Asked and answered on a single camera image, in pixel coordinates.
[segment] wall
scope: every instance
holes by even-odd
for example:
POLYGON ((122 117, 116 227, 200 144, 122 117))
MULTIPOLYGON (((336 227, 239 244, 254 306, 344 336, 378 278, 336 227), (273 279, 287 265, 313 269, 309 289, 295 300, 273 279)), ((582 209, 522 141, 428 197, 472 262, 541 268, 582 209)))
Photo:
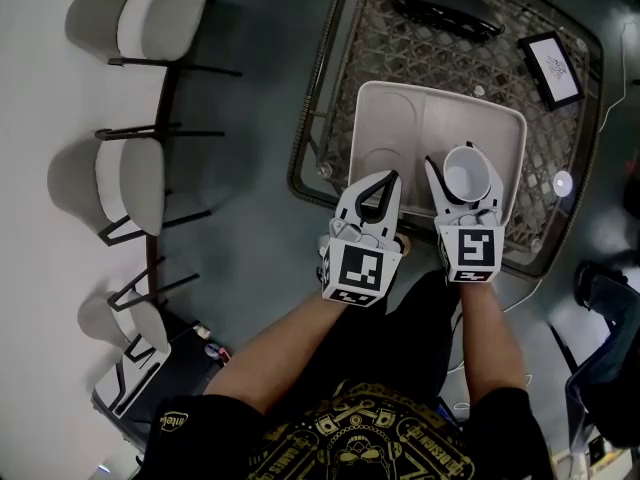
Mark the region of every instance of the wall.
POLYGON ((79 305, 144 264, 58 210, 47 169, 92 130, 153 122, 164 69, 109 67, 67 42, 72 0, 0 0, 0 476, 86 479, 121 437, 89 402, 113 350, 79 305))

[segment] wicker table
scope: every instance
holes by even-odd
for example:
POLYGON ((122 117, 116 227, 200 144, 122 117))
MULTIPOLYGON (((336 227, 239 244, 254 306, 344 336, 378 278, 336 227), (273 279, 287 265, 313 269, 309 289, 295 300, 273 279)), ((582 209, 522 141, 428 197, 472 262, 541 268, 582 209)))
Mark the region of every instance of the wicker table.
MULTIPOLYGON (((356 98, 369 80, 411 83, 476 95, 520 111, 527 145, 516 204, 507 225, 503 270, 539 279, 551 268, 571 227, 596 150, 602 102, 602 46, 580 24, 545 0, 485 0, 500 14, 504 33, 474 43, 451 32, 407 21, 389 0, 333 0, 289 164, 292 192, 335 207, 347 184, 356 98), (540 99, 516 41, 556 31, 575 67, 585 98, 554 112, 540 99), (318 178, 308 182, 315 156, 318 178), (552 180, 568 171, 573 192, 558 198, 552 180)), ((432 218, 403 215, 402 232, 435 242, 432 218)))

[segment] t-shirt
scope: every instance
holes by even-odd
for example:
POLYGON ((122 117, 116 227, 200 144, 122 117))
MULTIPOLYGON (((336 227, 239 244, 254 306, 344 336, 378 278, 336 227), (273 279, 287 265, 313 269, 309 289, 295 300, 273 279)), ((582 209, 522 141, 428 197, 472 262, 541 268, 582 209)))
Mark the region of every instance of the t-shirt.
POLYGON ((238 400, 206 395, 164 402, 139 478, 253 480, 552 479, 525 391, 499 389, 462 432, 431 408, 380 384, 273 422, 238 400))

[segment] forearm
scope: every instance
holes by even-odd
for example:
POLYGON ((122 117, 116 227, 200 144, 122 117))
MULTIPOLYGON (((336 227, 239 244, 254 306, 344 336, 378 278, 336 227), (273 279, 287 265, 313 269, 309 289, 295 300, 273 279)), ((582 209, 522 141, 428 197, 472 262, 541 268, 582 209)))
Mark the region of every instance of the forearm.
POLYGON ((525 388, 524 359, 489 283, 460 287, 471 404, 498 388, 525 388))
POLYGON ((291 388, 345 308, 311 295, 235 354, 205 394, 236 398, 265 414, 291 388))

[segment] gray floor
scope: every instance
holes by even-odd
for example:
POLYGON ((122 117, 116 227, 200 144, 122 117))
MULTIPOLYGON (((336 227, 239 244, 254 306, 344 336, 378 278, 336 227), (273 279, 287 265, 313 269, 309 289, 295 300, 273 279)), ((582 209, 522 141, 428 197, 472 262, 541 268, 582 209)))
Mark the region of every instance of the gray floor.
MULTIPOLYGON (((198 318, 216 338, 237 348, 317 288, 316 237, 330 212, 294 198, 285 173, 316 45, 330 0, 216 0, 208 6, 198 61, 242 69, 242 79, 192 74, 181 82, 174 116, 189 127, 219 128, 224 138, 179 139, 168 148, 169 212, 214 207, 215 216, 168 230, 161 247, 167 277, 197 271, 202 279, 172 297, 171 307, 198 318)), ((621 92, 620 32, 638 7, 627 0, 551 0, 591 28, 605 48, 607 102, 621 92)), ((625 36, 630 78, 639 76, 638 33, 625 36)), ((620 206, 625 162, 638 139, 640 88, 614 110, 601 135, 591 182, 570 237, 535 295, 508 313, 533 375, 532 406, 554 452, 567 447, 564 383, 569 371, 547 319, 564 322, 569 341, 588 354, 602 321, 582 318, 571 299, 578 261, 602 259, 635 246, 635 222, 620 206)), ((424 271, 435 251, 416 246, 400 266, 390 307, 424 271)), ((495 284, 504 306, 533 287, 503 275, 495 284)), ((461 359, 460 333, 451 366, 461 359)), ((449 375, 443 396, 467 399, 462 371, 449 375)), ((464 411, 456 413, 464 417, 464 411)))

